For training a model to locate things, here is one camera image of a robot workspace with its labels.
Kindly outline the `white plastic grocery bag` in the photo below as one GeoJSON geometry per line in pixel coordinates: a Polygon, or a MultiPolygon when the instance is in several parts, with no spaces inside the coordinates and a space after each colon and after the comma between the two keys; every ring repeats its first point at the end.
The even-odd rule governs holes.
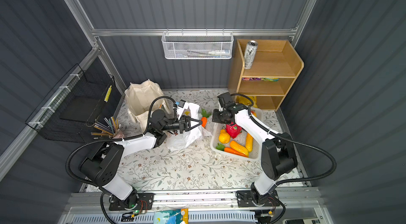
{"type": "MultiPolygon", "coordinates": [[[[190,116],[195,119],[201,119],[199,115],[200,106],[192,102],[186,102],[185,110],[182,116],[190,116]]],[[[178,135],[169,136],[166,139],[166,147],[171,151],[182,150],[189,147],[205,137],[212,136],[212,133],[202,126],[195,128],[190,132],[179,133],[178,135]]]]}

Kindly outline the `cream canvas tote bag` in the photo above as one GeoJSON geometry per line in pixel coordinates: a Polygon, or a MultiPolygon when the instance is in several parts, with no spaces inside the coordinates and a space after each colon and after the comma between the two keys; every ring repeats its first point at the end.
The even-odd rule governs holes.
{"type": "Polygon", "coordinates": [[[129,117],[134,123],[140,125],[142,132],[147,128],[151,103],[163,95],[160,86],[149,79],[140,84],[130,83],[125,91],[129,117]]]}

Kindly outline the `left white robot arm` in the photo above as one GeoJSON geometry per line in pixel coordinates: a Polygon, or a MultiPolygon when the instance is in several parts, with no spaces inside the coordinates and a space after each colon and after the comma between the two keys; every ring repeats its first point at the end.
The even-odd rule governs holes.
{"type": "Polygon", "coordinates": [[[202,121],[198,118],[199,105],[184,100],[176,102],[171,97],[168,100],[173,103],[172,117],[168,117],[161,109],[153,110],[150,107],[147,126],[142,134],[93,141],[97,148],[82,161],[79,167],[85,178],[74,174],[71,161],[80,150],[90,146],[91,143],[78,147],[67,157],[65,163],[67,174],[81,183],[97,187],[103,193],[109,194],[124,203],[127,209],[137,207],[142,201],[136,189],[118,172],[121,159],[138,151],[159,147],[166,140],[168,132],[193,133],[202,126],[202,121]]]}

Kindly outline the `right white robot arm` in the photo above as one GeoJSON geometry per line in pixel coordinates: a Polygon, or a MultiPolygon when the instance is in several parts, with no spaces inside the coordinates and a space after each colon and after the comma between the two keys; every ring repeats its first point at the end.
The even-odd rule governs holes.
{"type": "Polygon", "coordinates": [[[264,205],[268,196],[282,184],[316,181],[335,172],[337,162],[330,153],[314,145],[294,141],[288,133],[278,133],[253,116],[251,113],[253,100],[248,96],[226,92],[217,98],[221,109],[214,110],[213,122],[240,126],[262,147],[260,159],[262,173],[251,185],[251,200],[255,205],[264,205]],[[280,180],[282,175],[290,173],[298,165],[295,145],[323,154],[331,161],[332,166],[322,174],[280,180]]]}

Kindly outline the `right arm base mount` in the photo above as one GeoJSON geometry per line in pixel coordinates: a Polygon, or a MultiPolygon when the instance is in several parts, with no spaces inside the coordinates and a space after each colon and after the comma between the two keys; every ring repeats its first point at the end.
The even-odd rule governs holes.
{"type": "Polygon", "coordinates": [[[239,190],[235,192],[237,198],[237,204],[240,208],[249,208],[249,207],[268,207],[274,208],[280,206],[280,203],[277,201],[278,194],[276,191],[268,193],[265,195],[257,195],[252,191],[248,190],[239,190]]]}

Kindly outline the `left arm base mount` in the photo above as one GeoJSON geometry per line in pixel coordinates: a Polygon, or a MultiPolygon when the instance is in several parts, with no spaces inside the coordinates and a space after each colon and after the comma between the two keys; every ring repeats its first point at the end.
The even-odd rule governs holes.
{"type": "Polygon", "coordinates": [[[131,193],[125,200],[112,195],[109,199],[109,211],[147,211],[152,209],[154,193],[131,193]]]}

